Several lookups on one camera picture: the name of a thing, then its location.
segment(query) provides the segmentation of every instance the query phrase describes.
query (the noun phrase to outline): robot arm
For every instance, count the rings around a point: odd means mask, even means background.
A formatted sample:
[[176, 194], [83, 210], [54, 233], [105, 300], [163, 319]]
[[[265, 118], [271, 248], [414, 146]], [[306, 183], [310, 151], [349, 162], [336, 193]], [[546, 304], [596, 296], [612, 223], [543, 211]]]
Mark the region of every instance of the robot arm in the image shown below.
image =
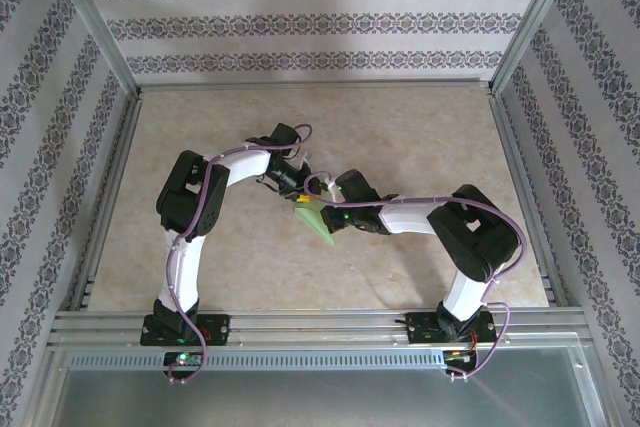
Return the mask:
[[[174, 294], [181, 310], [194, 323], [198, 309], [200, 253], [206, 235], [218, 219], [227, 186], [248, 177], [265, 175], [278, 185], [279, 195], [296, 201], [304, 193], [305, 179], [311, 174], [308, 164], [303, 162], [296, 169], [286, 161], [289, 150], [271, 152], [268, 149], [270, 146], [289, 146], [298, 139], [294, 129], [279, 124], [269, 137], [247, 139], [247, 150], [217, 158], [211, 168], [202, 214], [191, 234], [176, 241], [194, 218], [200, 197], [193, 190], [204, 182], [207, 164], [213, 156], [203, 157], [185, 151], [178, 158], [158, 198], [156, 210], [166, 230], [167, 246], [174, 250], [168, 266]], [[357, 170], [344, 173], [335, 184], [347, 203], [379, 202], [396, 197], [380, 198]], [[317, 178], [312, 179], [309, 187], [316, 195], [323, 187], [327, 188]], [[495, 207], [471, 185], [462, 186], [453, 196]], [[330, 233], [352, 225], [382, 235], [403, 232], [437, 235], [458, 268], [449, 292], [438, 306], [438, 324], [450, 339], [457, 338], [476, 317], [492, 277], [519, 245], [513, 230], [496, 215], [452, 202], [354, 208], [327, 206], [321, 213]], [[179, 315], [167, 280], [154, 303], [154, 315], [180, 338], [186, 339], [192, 334]]]
[[[165, 228], [167, 249], [173, 251], [168, 257], [170, 265], [167, 266], [172, 290], [181, 310], [192, 321], [198, 310], [197, 277], [202, 245], [218, 220], [226, 188], [249, 177], [266, 176], [277, 184], [279, 195], [288, 200], [297, 200], [311, 169], [305, 162], [299, 168], [290, 165], [286, 161], [290, 150], [268, 149], [288, 146], [298, 139], [299, 134], [295, 129], [278, 124], [268, 137], [247, 139], [244, 144], [246, 150], [217, 158], [211, 169], [202, 213], [191, 234], [185, 238], [181, 234], [187, 231], [194, 218], [206, 178], [205, 171], [214, 156], [185, 151], [178, 157], [158, 197], [156, 210]], [[319, 194], [320, 182], [316, 180], [311, 189]], [[166, 278], [153, 310], [158, 320], [181, 338], [186, 339], [192, 334], [176, 308]]]
[[[381, 199], [357, 170], [345, 172], [335, 183], [347, 203], [398, 199], [393, 195]], [[472, 185], [463, 185], [453, 196], [495, 207]], [[450, 337], [456, 337], [475, 317], [491, 278], [519, 245], [516, 234], [503, 220], [461, 204], [391, 204], [352, 209], [327, 206], [322, 217], [331, 233], [353, 225], [382, 235], [403, 232], [437, 235], [458, 268], [438, 307], [440, 326]]]

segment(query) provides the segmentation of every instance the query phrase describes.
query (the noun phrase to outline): patterned wallpaper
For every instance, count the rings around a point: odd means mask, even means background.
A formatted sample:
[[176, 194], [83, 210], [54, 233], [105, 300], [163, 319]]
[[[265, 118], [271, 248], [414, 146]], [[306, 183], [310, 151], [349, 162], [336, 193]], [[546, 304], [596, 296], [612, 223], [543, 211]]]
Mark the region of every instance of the patterned wallpaper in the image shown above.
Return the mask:
[[640, 425], [640, 0], [555, 0], [502, 93], [624, 425]]
[[488, 80], [530, 0], [96, 0], [141, 84]]
[[71, 0], [0, 0], [0, 426], [21, 425], [125, 93]]

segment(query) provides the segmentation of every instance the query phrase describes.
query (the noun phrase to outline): metal panel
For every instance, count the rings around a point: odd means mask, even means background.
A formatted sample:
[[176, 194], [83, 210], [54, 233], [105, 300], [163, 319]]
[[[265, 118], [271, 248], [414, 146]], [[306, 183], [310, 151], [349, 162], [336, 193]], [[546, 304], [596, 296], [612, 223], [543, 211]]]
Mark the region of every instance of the metal panel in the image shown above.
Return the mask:
[[72, 371], [54, 425], [590, 425], [565, 350], [499, 355], [467, 383], [437, 371], [287, 370], [203, 372], [170, 386], [154, 372]]
[[[164, 353], [73, 352], [69, 368], [82, 371], [158, 371]], [[213, 351], [207, 357], [207, 371], [326, 371], [326, 370], [414, 370], [443, 369], [444, 355], [439, 349], [411, 351]]]
[[142, 92], [176, 92], [184, 90], [272, 90], [272, 89], [354, 89], [385, 87], [486, 87], [489, 83], [477, 79], [438, 79], [405, 81], [343, 81], [343, 82], [252, 82], [235, 84], [154, 84], [142, 86]]

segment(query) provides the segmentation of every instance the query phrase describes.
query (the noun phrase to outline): ventilation slots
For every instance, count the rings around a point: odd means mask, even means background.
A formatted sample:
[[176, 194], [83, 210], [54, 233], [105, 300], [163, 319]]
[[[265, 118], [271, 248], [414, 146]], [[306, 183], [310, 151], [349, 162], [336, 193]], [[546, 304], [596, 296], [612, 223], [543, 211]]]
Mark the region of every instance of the ventilation slots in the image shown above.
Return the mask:
[[84, 289], [84, 295], [82, 296], [82, 305], [80, 306], [80, 310], [87, 310], [89, 307], [89, 301], [91, 300], [91, 292], [93, 291], [93, 284], [95, 282], [95, 277], [89, 277], [87, 280], [87, 285]]
[[[75, 370], [158, 370], [163, 368], [164, 353], [144, 352], [75, 353]], [[206, 370], [219, 371], [300, 371], [300, 370], [402, 370], [437, 369], [444, 366], [441, 350], [421, 349], [407, 352], [211, 352]]]

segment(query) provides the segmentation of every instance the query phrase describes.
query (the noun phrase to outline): purple wire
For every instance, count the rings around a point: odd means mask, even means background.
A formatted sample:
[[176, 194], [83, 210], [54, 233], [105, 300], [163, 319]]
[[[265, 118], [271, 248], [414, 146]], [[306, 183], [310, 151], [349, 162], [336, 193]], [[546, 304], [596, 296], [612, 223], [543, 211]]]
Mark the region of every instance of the purple wire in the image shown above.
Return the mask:
[[[193, 218], [191, 219], [191, 223], [189, 224], [189, 227], [187, 227], [187, 230], [185, 230], [182, 234], [179, 234], [173, 240], [173, 243], [171, 244], [171, 248], [169, 249], [169, 255], [167, 256], [167, 265], [166, 265], [166, 272], [165, 272], [167, 277], [167, 286], [169, 288], [169, 295], [171, 295], [171, 300], [173, 300], [173, 303], [176, 306], [177, 312], [184, 319], [187, 325], [191, 327], [191, 329], [198, 336], [198, 340], [200, 341], [200, 345], [202, 346], [202, 356], [200, 359], [200, 365], [193, 373], [191, 373], [191, 375], [185, 377], [184, 379], [180, 379], [181, 384], [186, 384], [187, 382], [193, 380], [193, 378], [196, 375], [198, 375], [204, 368], [207, 362], [207, 342], [204, 336], [202, 335], [202, 332], [200, 332], [198, 327], [196, 327], [196, 325], [187, 316], [187, 314], [182, 309], [182, 307], [180, 307], [180, 300], [178, 299], [178, 295], [174, 290], [173, 281], [171, 280], [171, 261], [173, 260], [175, 250], [178, 248], [178, 243], [180, 242], [180, 239], [185, 239], [189, 235], [191, 235], [191, 233], [193, 232], [193, 229], [196, 228], [196, 225], [200, 220], [200, 216], [202, 215], [202, 210], [204, 209], [204, 203], [207, 198], [207, 189], [209, 186], [209, 179], [211, 178], [211, 171], [213, 169], [213, 166], [228, 155], [237, 154], [239, 152], [245, 152], [247, 150], [266, 150], [266, 151], [274, 152], [278, 150], [289, 150], [294, 147], [298, 147], [306, 143], [311, 138], [311, 135], [313, 134], [313, 127], [311, 127], [311, 125], [309, 124], [299, 124], [299, 125], [296, 125], [293, 129], [298, 130], [302, 127], [305, 127], [309, 131], [307, 133], [307, 136], [304, 139], [299, 140], [298, 142], [294, 142], [293, 144], [278, 145], [278, 146], [244, 145], [242, 147], [236, 147], [235, 149], [230, 149], [221, 154], [216, 155], [211, 160], [209, 160], [209, 163], [207, 164], [207, 168], [204, 174], [204, 180], [202, 182], [202, 188], [200, 189], [200, 194], [199, 194], [200, 198], [198, 200], [198, 206], [196, 207], [196, 211], [193, 214]], [[176, 367], [175, 363], [171, 364], [169, 366], [169, 371], [167, 372], [167, 377], [169, 377], [169, 382], [171, 383], [175, 381], [175, 377], [173, 376], [173, 369], [175, 367]]]
[[[487, 287], [487, 290], [485, 291], [484, 295], [482, 296], [482, 299], [481, 299], [482, 303], [486, 302], [486, 298], [489, 296], [489, 293], [493, 289], [494, 285], [498, 283], [498, 279], [500, 279], [503, 275], [507, 274], [508, 272], [513, 270], [514, 268], [518, 267], [518, 265], [520, 265], [522, 260], [527, 255], [527, 251], [528, 251], [527, 238], [525, 236], [525, 233], [520, 228], [520, 226], [516, 223], [515, 220], [513, 220], [507, 214], [505, 214], [504, 212], [498, 210], [495, 207], [491, 207], [490, 205], [483, 204], [482, 202], [476, 202], [475, 200], [461, 199], [459, 197], [422, 197], [422, 198], [408, 198], [408, 199], [379, 200], [379, 201], [375, 201], [375, 202], [333, 202], [331, 200], [326, 200], [326, 199], [323, 199], [322, 197], [320, 197], [318, 195], [315, 195], [309, 189], [309, 182], [312, 179], [314, 179], [316, 177], [319, 177], [320, 175], [325, 175], [325, 176], [327, 176], [329, 178], [329, 180], [331, 182], [333, 181], [333, 176], [331, 175], [330, 172], [327, 172], [327, 171], [316, 172], [315, 174], [311, 174], [310, 176], [308, 176], [305, 179], [305, 181], [304, 181], [304, 192], [309, 197], [311, 197], [311, 198], [313, 198], [313, 199], [315, 199], [315, 200], [317, 200], [319, 202], [322, 202], [323, 204], [330, 205], [332, 207], [359, 208], [359, 207], [379, 207], [379, 206], [383, 206], [383, 205], [444, 204], [444, 203], [447, 203], [447, 202], [454, 202], [454, 203], [457, 203], [457, 204], [468, 205], [470, 207], [476, 207], [478, 209], [482, 209], [482, 210], [484, 210], [486, 212], [489, 212], [489, 213], [501, 218], [502, 220], [504, 220], [509, 225], [509, 227], [511, 227], [513, 229], [513, 231], [516, 233], [516, 236], [518, 237], [518, 240], [519, 240], [520, 246], [521, 246], [520, 247], [520, 253], [516, 257], [516, 259], [511, 264], [509, 264], [509, 266], [505, 267], [500, 272], [498, 272], [493, 277], [491, 277], [491, 279], [489, 280], [489, 286]], [[511, 320], [511, 310], [509, 309], [509, 306], [507, 304], [505, 304], [504, 302], [492, 302], [492, 303], [488, 303], [486, 305], [487, 305], [487, 307], [503, 307], [505, 309], [506, 318], [505, 318], [504, 324], [502, 326], [502, 329], [500, 329], [500, 333], [496, 337], [496, 341], [491, 346], [491, 349], [489, 349], [489, 352], [487, 353], [486, 357], [471, 372], [467, 373], [464, 370], [458, 369], [456, 367], [448, 367], [449, 370], [461, 374], [461, 375], [458, 375], [456, 378], [473, 377], [485, 365], [487, 365], [489, 360], [491, 360], [491, 357], [493, 357], [493, 354], [495, 353], [496, 349], [498, 348], [498, 344], [502, 341], [502, 338], [504, 337], [504, 334], [507, 331], [507, 327], [509, 326], [509, 321]]]
[[504, 324], [502, 325], [502, 329], [500, 329], [500, 333], [496, 337], [496, 341], [493, 343], [493, 345], [489, 349], [489, 352], [487, 352], [487, 355], [485, 356], [485, 358], [482, 359], [482, 362], [480, 362], [479, 365], [476, 365], [476, 367], [471, 372], [465, 372], [464, 370], [458, 369], [457, 367], [447, 366], [448, 370], [451, 370], [453, 372], [457, 372], [458, 374], [460, 374], [455, 377], [457, 379], [460, 379], [460, 378], [467, 379], [469, 377], [473, 377], [478, 372], [480, 372], [482, 368], [489, 363], [489, 361], [491, 360], [491, 357], [493, 357], [493, 354], [495, 354], [498, 348], [498, 344], [502, 342], [502, 339], [504, 338], [504, 334], [507, 332], [507, 326], [511, 321], [511, 309], [509, 309], [509, 306], [504, 302], [490, 302], [487, 304], [487, 307], [491, 307], [491, 308], [502, 307], [505, 310], [505, 318], [504, 318]]

